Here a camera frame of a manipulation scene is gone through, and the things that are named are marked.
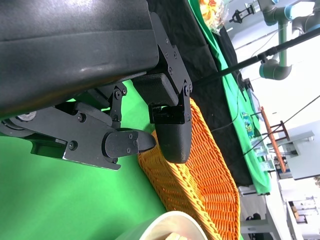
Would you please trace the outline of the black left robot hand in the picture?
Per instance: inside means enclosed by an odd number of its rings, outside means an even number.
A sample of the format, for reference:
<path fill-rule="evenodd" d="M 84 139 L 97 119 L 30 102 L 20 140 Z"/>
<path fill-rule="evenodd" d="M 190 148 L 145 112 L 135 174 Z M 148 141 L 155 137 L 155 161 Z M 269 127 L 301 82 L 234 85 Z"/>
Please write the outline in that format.
<path fill-rule="evenodd" d="M 192 89 L 145 0 L 0 3 L 0 134 L 32 154 L 118 170 L 159 146 L 183 164 Z"/>

